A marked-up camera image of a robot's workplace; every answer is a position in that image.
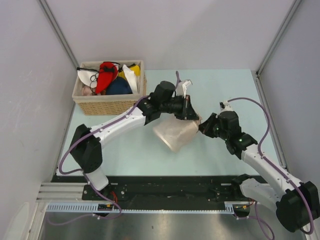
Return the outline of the white mesh laundry bag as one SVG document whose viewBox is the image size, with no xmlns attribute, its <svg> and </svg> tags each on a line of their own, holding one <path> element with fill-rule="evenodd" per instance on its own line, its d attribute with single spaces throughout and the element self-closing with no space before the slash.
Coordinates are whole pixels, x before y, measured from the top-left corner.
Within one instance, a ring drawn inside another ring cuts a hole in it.
<svg viewBox="0 0 320 240">
<path fill-rule="evenodd" d="M 173 152 L 177 153 L 196 136 L 201 122 L 202 118 L 199 120 L 180 120 L 173 116 L 154 126 L 153 132 Z"/>
</svg>

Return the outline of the red bra black trim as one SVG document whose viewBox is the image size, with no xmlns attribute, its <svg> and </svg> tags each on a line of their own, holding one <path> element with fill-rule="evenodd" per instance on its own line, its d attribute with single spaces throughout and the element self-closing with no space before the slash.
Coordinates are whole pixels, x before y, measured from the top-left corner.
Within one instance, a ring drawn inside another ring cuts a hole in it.
<svg viewBox="0 0 320 240">
<path fill-rule="evenodd" d="M 106 90 L 108 86 L 118 76 L 119 64 L 113 61 L 104 61 L 99 66 L 97 85 L 95 87 L 95 93 L 100 94 Z"/>
</svg>

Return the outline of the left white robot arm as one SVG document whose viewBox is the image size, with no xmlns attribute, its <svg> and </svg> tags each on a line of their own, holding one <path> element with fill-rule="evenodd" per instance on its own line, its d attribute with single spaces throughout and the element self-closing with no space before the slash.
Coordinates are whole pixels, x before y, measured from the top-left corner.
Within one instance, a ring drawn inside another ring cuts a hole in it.
<svg viewBox="0 0 320 240">
<path fill-rule="evenodd" d="M 174 85 L 161 81 L 148 96 L 140 98 L 133 107 L 118 117 L 96 126 L 79 125 L 73 135 L 70 154 L 80 166 L 83 175 L 93 186 L 93 194 L 100 200 L 110 196 L 109 180 L 104 174 L 103 148 L 112 139 L 138 127 L 145 126 L 160 118 L 161 114 L 172 117 L 153 128 L 173 152 L 179 151 L 191 142 L 198 132 L 201 117 L 191 104 L 187 89 L 191 80 Z"/>
</svg>

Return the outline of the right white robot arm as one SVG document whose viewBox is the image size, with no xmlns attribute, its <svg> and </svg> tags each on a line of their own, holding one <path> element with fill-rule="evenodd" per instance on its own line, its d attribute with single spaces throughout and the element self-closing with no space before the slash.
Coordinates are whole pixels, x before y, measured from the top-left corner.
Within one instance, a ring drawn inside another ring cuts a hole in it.
<svg viewBox="0 0 320 240">
<path fill-rule="evenodd" d="M 242 201 L 249 197 L 258 201 L 274 211 L 289 232 L 300 230 L 307 235 L 314 233 L 314 221 L 320 216 L 316 185 L 311 181 L 302 182 L 269 160 L 258 142 L 242 131 L 235 111 L 212 113 L 198 129 L 207 137 L 222 139 L 231 155 L 251 166 L 268 183 L 268 186 L 260 186 L 247 178 L 233 185 L 230 194 L 235 200 Z"/>
</svg>

